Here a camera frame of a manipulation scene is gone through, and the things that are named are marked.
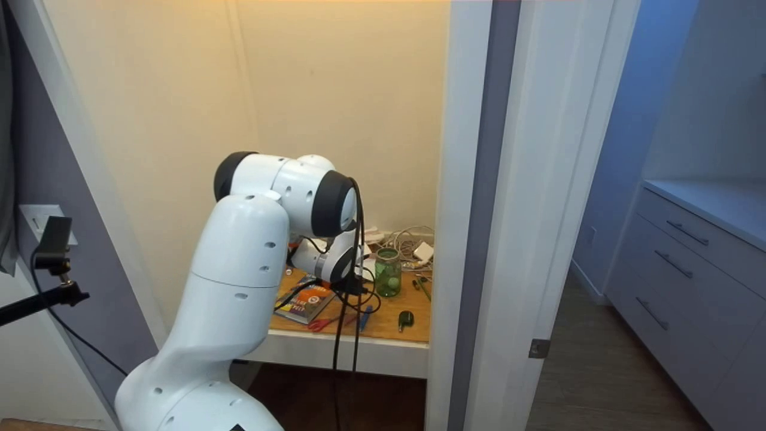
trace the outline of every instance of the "book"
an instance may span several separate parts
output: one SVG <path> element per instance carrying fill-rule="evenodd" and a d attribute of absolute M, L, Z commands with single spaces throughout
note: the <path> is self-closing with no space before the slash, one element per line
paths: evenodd
<path fill-rule="evenodd" d="M 333 289 L 322 284 L 310 284 L 301 291 L 298 291 L 286 307 L 280 307 L 275 313 L 298 324 L 311 324 L 333 300 L 335 300 Z"/>

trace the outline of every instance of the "white dresser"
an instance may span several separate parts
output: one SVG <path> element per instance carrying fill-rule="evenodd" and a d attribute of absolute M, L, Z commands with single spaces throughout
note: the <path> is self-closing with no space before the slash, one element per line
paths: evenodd
<path fill-rule="evenodd" d="M 645 181 L 608 300 L 714 429 L 766 429 L 766 181 Z"/>

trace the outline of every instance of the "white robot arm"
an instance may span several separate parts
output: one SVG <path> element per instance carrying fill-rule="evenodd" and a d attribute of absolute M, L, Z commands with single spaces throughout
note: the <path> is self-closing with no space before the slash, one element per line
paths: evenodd
<path fill-rule="evenodd" d="M 349 268 L 358 192 L 327 159 L 232 154 L 216 172 L 216 198 L 167 343 L 118 391 L 124 431 L 282 429 L 227 380 L 227 366 L 264 343 L 293 238 L 340 235 L 324 257 L 293 253 L 310 275 Z"/>

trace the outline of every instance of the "floor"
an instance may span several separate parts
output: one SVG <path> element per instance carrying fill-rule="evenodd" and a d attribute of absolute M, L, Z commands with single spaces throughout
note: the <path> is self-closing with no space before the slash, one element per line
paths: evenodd
<path fill-rule="evenodd" d="M 335 431 L 328 371 L 262 366 L 249 391 L 288 431 Z M 426 384 L 337 375 L 342 431 L 423 429 Z M 641 343 L 568 283 L 528 431 L 706 431 Z M 64 431 L 0 421 L 0 431 Z"/>

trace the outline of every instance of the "wooden desk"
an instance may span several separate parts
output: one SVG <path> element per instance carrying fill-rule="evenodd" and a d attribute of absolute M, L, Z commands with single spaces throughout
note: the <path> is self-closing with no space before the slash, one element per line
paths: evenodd
<path fill-rule="evenodd" d="M 286 275 L 280 295 L 291 291 L 300 283 L 301 272 Z M 412 272 L 402 281 L 402 291 L 394 300 L 380 300 L 380 308 L 368 319 L 359 333 L 359 362 L 364 374 L 410 375 L 426 379 L 429 374 L 429 336 L 431 336 L 431 302 L 423 291 L 414 289 Z M 400 331 L 400 311 L 414 313 L 414 325 Z M 337 315 L 340 302 L 331 302 L 319 319 Z M 271 319 L 267 343 L 249 355 L 254 362 L 294 363 L 331 369 L 335 345 L 335 324 L 322 333 L 311 333 L 307 325 L 288 321 L 282 315 Z M 354 325 L 347 325 L 340 337 L 337 369 L 353 369 Z"/>

